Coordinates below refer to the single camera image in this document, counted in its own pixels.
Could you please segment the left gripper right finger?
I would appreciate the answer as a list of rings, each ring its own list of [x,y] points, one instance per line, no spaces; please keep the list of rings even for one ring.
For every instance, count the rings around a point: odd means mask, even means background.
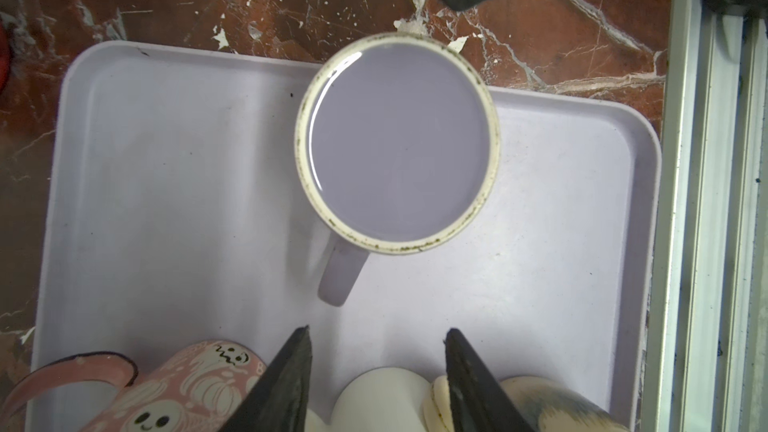
[[[459,329],[448,331],[444,345],[455,431],[533,430]]]

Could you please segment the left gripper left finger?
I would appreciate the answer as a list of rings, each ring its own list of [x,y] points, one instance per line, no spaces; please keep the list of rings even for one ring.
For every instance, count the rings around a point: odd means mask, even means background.
[[[311,366],[310,328],[299,327],[220,431],[304,431]]]

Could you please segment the pink patterned mug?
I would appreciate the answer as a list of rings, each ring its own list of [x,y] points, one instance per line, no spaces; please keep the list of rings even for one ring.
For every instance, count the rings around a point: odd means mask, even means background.
[[[1,407],[1,423],[51,389],[101,382],[118,394],[83,427],[85,431],[217,431],[266,369],[253,351],[223,340],[187,346],[146,375],[117,352],[76,354],[33,371],[16,384]]]

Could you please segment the lavender mug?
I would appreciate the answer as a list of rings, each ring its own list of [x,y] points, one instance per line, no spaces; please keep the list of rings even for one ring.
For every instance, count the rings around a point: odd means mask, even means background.
[[[498,174],[501,128],[466,59],[426,36],[381,33],[315,74],[293,150],[305,196],[337,238],[318,294],[339,307],[369,256],[427,251],[469,225]]]

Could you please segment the red mug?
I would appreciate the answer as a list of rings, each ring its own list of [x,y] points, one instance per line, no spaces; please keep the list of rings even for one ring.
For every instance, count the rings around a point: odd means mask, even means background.
[[[3,25],[0,25],[0,92],[5,88],[11,69],[12,53]]]

